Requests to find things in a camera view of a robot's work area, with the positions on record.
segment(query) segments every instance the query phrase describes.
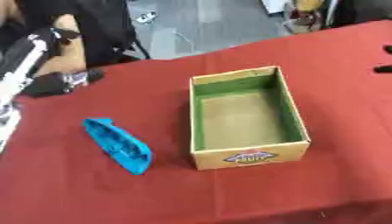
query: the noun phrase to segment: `cardboard box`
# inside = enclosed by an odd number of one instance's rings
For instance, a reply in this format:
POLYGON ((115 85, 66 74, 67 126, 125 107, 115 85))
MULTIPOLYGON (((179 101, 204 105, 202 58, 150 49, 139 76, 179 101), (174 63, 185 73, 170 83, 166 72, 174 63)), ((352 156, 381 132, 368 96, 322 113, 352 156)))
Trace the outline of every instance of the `cardboard box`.
POLYGON ((299 160, 310 138, 277 66, 191 78, 199 170, 299 160))

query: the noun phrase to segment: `person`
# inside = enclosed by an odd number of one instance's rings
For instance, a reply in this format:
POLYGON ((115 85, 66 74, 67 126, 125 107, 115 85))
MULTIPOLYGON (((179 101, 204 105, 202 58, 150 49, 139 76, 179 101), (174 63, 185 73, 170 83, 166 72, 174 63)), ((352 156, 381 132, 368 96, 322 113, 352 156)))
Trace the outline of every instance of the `person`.
POLYGON ((46 26, 71 30, 80 37, 60 47, 61 55, 49 59, 37 75, 72 74, 110 64, 114 50, 95 20, 75 0, 0 0, 0 47, 46 26))

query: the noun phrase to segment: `gray floor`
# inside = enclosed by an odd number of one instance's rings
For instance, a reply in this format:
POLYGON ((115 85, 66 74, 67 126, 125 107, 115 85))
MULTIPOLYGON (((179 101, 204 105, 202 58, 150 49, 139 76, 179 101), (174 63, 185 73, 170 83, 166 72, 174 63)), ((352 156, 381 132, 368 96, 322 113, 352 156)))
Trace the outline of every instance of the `gray floor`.
POLYGON ((208 53, 288 35, 282 18, 270 17, 260 0, 138 0, 132 18, 156 11, 152 24, 134 25, 154 59, 208 53))

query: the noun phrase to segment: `robotic arm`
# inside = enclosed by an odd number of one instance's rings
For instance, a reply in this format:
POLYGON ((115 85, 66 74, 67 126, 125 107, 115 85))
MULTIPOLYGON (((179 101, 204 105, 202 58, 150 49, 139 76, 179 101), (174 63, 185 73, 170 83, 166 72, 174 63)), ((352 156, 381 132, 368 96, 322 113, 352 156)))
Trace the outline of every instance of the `robotic arm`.
POLYGON ((33 75, 55 55, 60 44, 76 39, 79 33, 44 28, 22 38, 0 61, 0 153, 18 125, 20 112, 14 99, 33 81, 33 75))

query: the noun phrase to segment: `table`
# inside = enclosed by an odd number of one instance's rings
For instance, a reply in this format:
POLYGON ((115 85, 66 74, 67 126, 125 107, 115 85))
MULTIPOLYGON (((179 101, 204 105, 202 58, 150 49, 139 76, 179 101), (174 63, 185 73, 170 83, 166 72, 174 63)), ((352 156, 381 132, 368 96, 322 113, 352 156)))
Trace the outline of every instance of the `table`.
POLYGON ((382 51, 391 26, 111 66, 73 94, 23 99, 23 121, 0 157, 1 223, 389 223, 392 74, 372 67, 392 62, 382 51), (196 171, 189 78, 270 65, 282 67, 310 132, 304 159, 196 171), (146 142, 151 168, 120 168, 84 132, 86 117, 111 117, 146 142))

